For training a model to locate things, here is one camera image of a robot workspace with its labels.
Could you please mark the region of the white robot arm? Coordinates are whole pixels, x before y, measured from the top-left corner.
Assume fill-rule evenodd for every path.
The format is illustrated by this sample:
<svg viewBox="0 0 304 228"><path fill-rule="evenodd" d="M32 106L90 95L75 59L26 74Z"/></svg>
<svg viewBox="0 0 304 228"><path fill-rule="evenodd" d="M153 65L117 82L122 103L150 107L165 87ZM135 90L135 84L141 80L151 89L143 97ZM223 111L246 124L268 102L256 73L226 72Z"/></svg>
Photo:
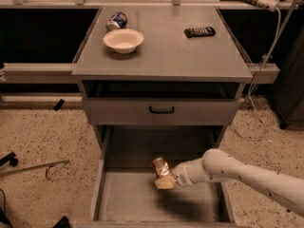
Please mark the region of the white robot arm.
<svg viewBox="0 0 304 228"><path fill-rule="evenodd" d="M239 161L220 149L209 149L201 158L184 161L174 168L170 168L163 157L154 159L152 164L158 189L173 189L176 185L190 187L201 182L233 179L304 217L303 179Z"/></svg>

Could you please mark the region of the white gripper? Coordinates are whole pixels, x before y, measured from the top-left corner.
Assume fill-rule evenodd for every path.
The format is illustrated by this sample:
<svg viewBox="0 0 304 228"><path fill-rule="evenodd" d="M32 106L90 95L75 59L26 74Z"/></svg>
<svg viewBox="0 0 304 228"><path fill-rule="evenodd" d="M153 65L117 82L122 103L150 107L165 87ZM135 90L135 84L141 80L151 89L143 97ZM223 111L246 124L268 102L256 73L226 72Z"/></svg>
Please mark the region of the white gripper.
<svg viewBox="0 0 304 228"><path fill-rule="evenodd" d="M159 190L173 189L175 181L180 187L189 187L198 182L198 166L194 161L185 161L173 168L174 178L166 176L155 180Z"/></svg>

